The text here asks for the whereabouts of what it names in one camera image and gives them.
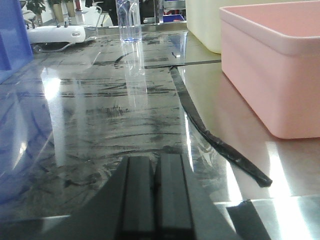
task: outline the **black plastic part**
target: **black plastic part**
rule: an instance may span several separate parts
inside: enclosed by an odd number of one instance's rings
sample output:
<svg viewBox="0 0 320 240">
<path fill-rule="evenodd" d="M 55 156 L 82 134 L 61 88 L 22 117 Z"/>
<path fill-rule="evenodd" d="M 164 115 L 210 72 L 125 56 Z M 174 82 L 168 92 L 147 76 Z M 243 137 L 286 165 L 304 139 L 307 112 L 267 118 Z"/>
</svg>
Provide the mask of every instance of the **black plastic part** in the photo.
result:
<svg viewBox="0 0 320 240">
<path fill-rule="evenodd" d="M 183 106 L 190 121 L 203 138 L 206 139 L 221 156 L 248 173 L 260 187 L 269 187 L 272 184 L 272 180 L 268 176 L 266 176 L 256 165 L 249 161 L 240 152 L 222 141 L 220 138 L 212 135 L 211 132 L 207 130 L 183 80 L 181 79 L 179 71 L 176 68 L 172 68 L 170 72 L 178 92 L 181 105 Z"/>
<path fill-rule="evenodd" d="M 148 157 L 130 157 L 121 240 L 154 240 L 154 174 Z"/>
<path fill-rule="evenodd" d="M 155 169 L 159 240 L 194 240 L 191 212 L 180 155 L 161 156 Z"/>
<path fill-rule="evenodd" d="M 213 204 L 190 167 L 187 155 L 168 154 L 171 161 L 182 161 L 185 185 L 197 240 L 241 240 Z"/>
<path fill-rule="evenodd" d="M 75 212 L 35 240 L 115 240 L 120 232 L 128 159 L 124 158 L 101 190 Z"/>
<path fill-rule="evenodd" d="M 244 240 L 271 240 L 255 206 L 250 200 L 226 208 L 236 232 Z"/>
</svg>

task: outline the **blue container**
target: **blue container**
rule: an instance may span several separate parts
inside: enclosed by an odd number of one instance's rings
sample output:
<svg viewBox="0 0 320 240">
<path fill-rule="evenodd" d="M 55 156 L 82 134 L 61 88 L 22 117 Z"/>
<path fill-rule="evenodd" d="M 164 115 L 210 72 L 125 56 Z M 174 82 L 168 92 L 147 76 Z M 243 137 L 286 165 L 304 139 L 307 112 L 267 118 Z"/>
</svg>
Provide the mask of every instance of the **blue container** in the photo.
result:
<svg viewBox="0 0 320 240">
<path fill-rule="evenodd" d="M 174 21 L 184 21 L 184 18 L 181 14 L 174 14 L 174 15 L 163 15 L 163 22 L 169 23 Z"/>
<path fill-rule="evenodd" d="M 0 84 L 32 59 L 19 0 L 0 0 Z"/>
</svg>

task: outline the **green plant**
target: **green plant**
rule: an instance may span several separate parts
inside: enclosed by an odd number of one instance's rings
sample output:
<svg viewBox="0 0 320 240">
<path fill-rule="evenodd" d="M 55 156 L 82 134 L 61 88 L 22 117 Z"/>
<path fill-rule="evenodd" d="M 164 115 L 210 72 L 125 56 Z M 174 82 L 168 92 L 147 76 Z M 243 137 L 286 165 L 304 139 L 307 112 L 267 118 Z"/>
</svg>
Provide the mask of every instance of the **green plant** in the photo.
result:
<svg viewBox="0 0 320 240">
<path fill-rule="evenodd" d="M 40 15 L 42 11 L 46 11 L 45 0 L 29 0 L 26 4 L 26 9 Z"/>
</svg>

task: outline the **white device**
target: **white device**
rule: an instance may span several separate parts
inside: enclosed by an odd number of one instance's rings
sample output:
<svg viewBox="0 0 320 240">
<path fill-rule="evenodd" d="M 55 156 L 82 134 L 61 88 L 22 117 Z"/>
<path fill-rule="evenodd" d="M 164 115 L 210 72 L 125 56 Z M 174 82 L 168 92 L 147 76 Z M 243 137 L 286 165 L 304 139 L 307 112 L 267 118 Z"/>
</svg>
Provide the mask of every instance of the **white device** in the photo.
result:
<svg viewBox="0 0 320 240">
<path fill-rule="evenodd" d="M 26 30 L 30 43 L 35 52 L 59 52 L 70 45 L 95 40 L 97 28 L 91 25 L 64 25 L 64 26 L 36 26 Z M 55 50 L 45 50 L 44 47 L 52 43 L 65 43 Z"/>
</svg>

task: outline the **plastic bin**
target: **plastic bin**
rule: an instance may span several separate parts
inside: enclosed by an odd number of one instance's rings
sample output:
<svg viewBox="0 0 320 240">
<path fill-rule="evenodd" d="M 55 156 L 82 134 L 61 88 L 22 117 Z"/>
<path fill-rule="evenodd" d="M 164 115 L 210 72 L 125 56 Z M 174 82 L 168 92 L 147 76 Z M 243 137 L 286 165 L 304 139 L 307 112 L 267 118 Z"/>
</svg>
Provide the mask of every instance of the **plastic bin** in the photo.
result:
<svg viewBox="0 0 320 240">
<path fill-rule="evenodd" d="M 163 22 L 175 22 L 175 21 L 184 21 L 184 17 L 181 14 L 173 14 L 173 15 L 163 15 Z"/>
<path fill-rule="evenodd" d="M 220 54 L 220 7 L 296 1 L 300 0 L 185 0 L 186 24 L 207 49 Z"/>
<path fill-rule="evenodd" d="M 0 84 L 32 58 L 19 0 L 0 0 Z"/>
<path fill-rule="evenodd" d="M 220 10 L 222 70 L 279 138 L 320 137 L 319 13 L 320 1 Z"/>
</svg>

